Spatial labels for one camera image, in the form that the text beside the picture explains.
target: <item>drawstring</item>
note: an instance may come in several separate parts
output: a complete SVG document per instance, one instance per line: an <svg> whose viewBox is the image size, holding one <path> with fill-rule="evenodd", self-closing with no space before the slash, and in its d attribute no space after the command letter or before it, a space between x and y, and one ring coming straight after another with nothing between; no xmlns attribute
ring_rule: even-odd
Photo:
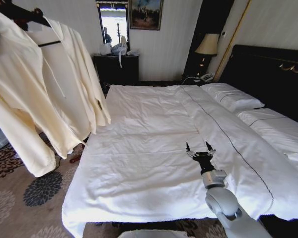
<svg viewBox="0 0 298 238"><path fill-rule="evenodd" d="M60 89L60 91L61 91L63 97L66 98L65 95L64 95L64 93L63 93L63 91L62 91L62 89L61 89L61 87L60 87L60 85L59 85L59 83L57 82L57 80L56 80L56 78L55 78L55 76L54 76L54 74L53 74L53 71L52 71L52 69L51 69L49 63L47 62L47 60L46 60L44 57L43 57L43 60L45 61L45 63L46 63L47 66L49 67L49 69L50 69L50 71L51 71L51 74L52 74L52 76L53 76L53 78L54 78L54 81L56 82L57 86L59 87L59 89Z"/></svg>

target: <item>plastic bag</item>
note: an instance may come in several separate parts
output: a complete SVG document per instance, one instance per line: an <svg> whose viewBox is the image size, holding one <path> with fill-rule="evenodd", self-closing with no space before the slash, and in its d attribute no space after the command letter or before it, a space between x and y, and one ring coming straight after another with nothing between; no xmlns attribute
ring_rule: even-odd
<svg viewBox="0 0 298 238"><path fill-rule="evenodd" d="M126 38L124 36L122 36L120 43L118 43L111 49L111 53L118 56L120 68L122 68L121 56L124 56L127 53L127 48L128 47L127 47Z"/></svg>
<svg viewBox="0 0 298 238"><path fill-rule="evenodd" d="M100 46L99 52L102 56L108 55L111 53L112 46L110 43L106 43Z"/></svg>
<svg viewBox="0 0 298 238"><path fill-rule="evenodd" d="M127 52L128 56L139 56L140 55L140 51L139 50L130 50Z"/></svg>

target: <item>picture frame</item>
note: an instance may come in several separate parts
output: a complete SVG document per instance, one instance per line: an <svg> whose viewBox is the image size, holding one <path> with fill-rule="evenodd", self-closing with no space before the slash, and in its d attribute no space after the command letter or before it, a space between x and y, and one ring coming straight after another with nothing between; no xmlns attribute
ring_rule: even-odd
<svg viewBox="0 0 298 238"><path fill-rule="evenodd" d="M129 0L130 29L159 31L163 0Z"/></svg>

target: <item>white pillow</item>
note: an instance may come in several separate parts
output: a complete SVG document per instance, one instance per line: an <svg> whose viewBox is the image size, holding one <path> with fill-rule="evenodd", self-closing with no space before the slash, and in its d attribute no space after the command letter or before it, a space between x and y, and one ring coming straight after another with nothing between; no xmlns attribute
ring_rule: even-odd
<svg viewBox="0 0 298 238"><path fill-rule="evenodd" d="M201 88L233 113L265 106L258 99L226 83L210 83L202 85Z"/></svg>
<svg viewBox="0 0 298 238"><path fill-rule="evenodd" d="M240 112L237 116L298 169L298 122L269 108Z"/></svg>

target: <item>mirror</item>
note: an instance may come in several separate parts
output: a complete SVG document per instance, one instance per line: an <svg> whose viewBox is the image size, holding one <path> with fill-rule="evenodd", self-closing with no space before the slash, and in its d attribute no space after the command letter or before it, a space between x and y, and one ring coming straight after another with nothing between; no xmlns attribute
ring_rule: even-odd
<svg viewBox="0 0 298 238"><path fill-rule="evenodd" d="M120 43L121 37L127 40L129 48L128 2L119 0L96 1L103 42L112 46Z"/></svg>

